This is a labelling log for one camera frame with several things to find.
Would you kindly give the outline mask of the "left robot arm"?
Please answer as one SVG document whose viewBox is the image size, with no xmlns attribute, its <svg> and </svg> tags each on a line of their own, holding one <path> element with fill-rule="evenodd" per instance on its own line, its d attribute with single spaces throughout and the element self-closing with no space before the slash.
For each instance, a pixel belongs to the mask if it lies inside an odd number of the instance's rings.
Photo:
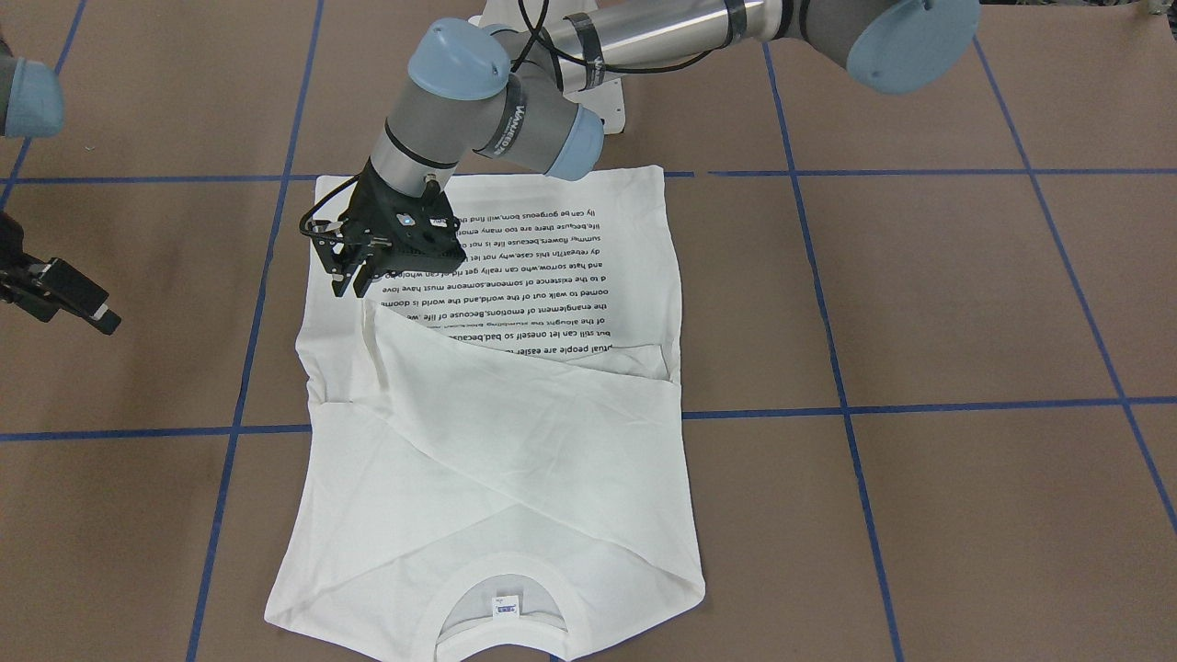
<svg viewBox="0 0 1177 662">
<path fill-rule="evenodd" d="M 337 297 L 364 297 L 405 272 L 450 274 L 466 259 L 445 186 L 464 155 L 576 181 L 605 125 L 570 99 L 627 75 L 686 68 L 753 39 L 794 39 L 883 94 L 945 74 L 975 40 L 977 1 L 626 1 L 521 14 L 524 29 L 463 18 L 428 26 L 361 171 L 337 186 L 348 206 L 300 219 Z"/>
</svg>

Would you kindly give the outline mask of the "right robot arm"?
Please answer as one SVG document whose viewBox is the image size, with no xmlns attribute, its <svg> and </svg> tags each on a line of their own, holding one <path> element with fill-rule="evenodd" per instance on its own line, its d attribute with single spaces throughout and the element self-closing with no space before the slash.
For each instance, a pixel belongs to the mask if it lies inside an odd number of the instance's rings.
<svg viewBox="0 0 1177 662">
<path fill-rule="evenodd" d="M 16 57 L 1 42 L 1 130 L 4 138 L 54 137 L 64 130 L 64 93 L 46 62 Z M 64 259 L 41 260 L 24 249 L 20 223 L 1 213 L 1 298 L 42 323 L 75 315 L 101 335 L 114 335 L 121 318 L 109 293 Z"/>
</svg>

